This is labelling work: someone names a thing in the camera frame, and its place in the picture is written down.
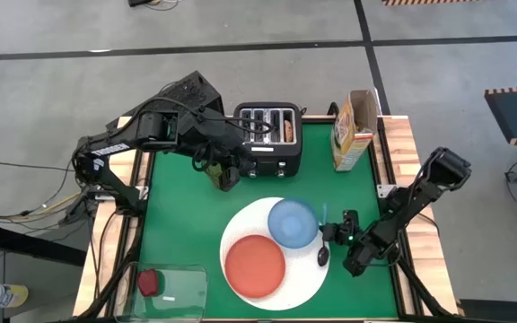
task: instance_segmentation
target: blue plate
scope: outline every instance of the blue plate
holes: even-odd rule
[[[319,223],[312,207],[301,201],[283,199],[268,214],[268,230],[281,246],[298,249],[316,238]]]

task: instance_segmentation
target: white plate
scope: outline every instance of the white plate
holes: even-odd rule
[[[251,234],[273,239],[268,231],[268,213],[280,200],[282,200],[281,197],[261,198],[240,210],[229,221],[224,229],[220,247],[224,279],[226,279],[224,260],[236,241]],[[317,237],[304,248],[289,249],[280,245],[279,247],[285,255],[286,264],[285,278],[280,286],[272,294],[259,299],[244,297],[235,292],[248,304],[263,310],[289,310],[303,304],[319,290],[329,271],[330,261],[325,266],[319,266],[317,262],[319,249],[322,247],[320,231]]]

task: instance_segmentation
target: red object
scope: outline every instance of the red object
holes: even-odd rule
[[[139,272],[137,277],[139,292],[143,297],[154,296],[159,293],[159,277],[154,269],[146,269]]]
[[[276,242],[260,235],[236,241],[226,254],[226,279],[234,291],[249,298],[268,296],[285,277],[285,256]]]

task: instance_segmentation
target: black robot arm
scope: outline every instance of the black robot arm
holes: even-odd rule
[[[154,96],[135,109],[123,127],[82,137],[72,163],[80,182],[101,186],[114,196],[119,210],[140,214],[144,202],[138,189],[127,186],[111,171],[110,155],[137,149],[190,156],[194,170],[204,171],[215,186],[228,191],[239,181],[239,170],[252,165],[241,131],[213,109],[192,108]]]
[[[381,217],[366,230],[358,226],[354,210],[343,212],[342,223],[327,223],[323,239],[347,245],[343,266],[352,276],[361,275],[373,259],[384,259],[395,248],[399,232],[445,191],[461,188],[469,178],[469,162],[448,148],[437,148],[408,188],[395,188],[381,200]]]

